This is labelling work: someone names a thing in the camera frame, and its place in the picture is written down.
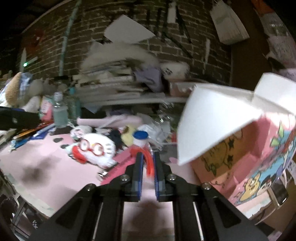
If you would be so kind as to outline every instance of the clear bottle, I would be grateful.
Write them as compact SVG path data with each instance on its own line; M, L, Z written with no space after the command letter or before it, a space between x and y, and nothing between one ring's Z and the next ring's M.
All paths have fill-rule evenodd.
M54 94L53 114L56 128L64 128L68 125L68 107L63 102L62 92L55 92Z
M69 90L69 96L66 97L66 103L68 105L69 120L72 123L76 123L77 118L81 116L81 106L79 98L75 97L75 87L71 87Z

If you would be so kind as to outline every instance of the red glasses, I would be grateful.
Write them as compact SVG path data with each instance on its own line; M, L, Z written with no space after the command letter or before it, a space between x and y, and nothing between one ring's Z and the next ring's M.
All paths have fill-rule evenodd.
M82 139L79 147L82 151L91 151L95 156L103 156L105 154L104 147L100 143L95 143L91 146L88 140Z

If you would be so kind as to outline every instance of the yellow cartoon character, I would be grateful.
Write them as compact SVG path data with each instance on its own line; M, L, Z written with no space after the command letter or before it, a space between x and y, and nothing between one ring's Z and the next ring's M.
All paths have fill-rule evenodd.
M245 192L241 196L240 201L243 202L250 197L252 197L254 194L256 194L257 190L259 189L260 182L259 178L261 176L261 173L259 172L254 178L250 178L244 185Z
M206 170L208 172L212 171L214 176L216 176L217 169L223 164L230 169L233 162L232 149L234 149L235 139L241 138L242 131L240 130L203 154L201 160L205 162Z

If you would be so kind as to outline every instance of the white pen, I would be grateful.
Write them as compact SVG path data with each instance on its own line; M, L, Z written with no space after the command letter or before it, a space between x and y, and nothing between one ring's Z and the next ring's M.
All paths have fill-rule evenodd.
M43 133L43 132L45 132L45 131L47 131L47 130L53 128L53 127L54 127L54 123L48 125L47 127L44 127L43 129L41 129L41 130L39 130L39 131L37 131L36 134L33 135L33 137L37 137L37 136L39 136L41 133Z

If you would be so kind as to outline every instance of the pink tube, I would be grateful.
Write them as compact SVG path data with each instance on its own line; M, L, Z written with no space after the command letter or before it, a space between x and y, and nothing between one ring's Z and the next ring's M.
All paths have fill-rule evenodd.
M133 125L139 127L143 124L142 118L134 115L113 115L103 119L77 119L77 124L81 126L91 127L113 127L119 128L126 125Z

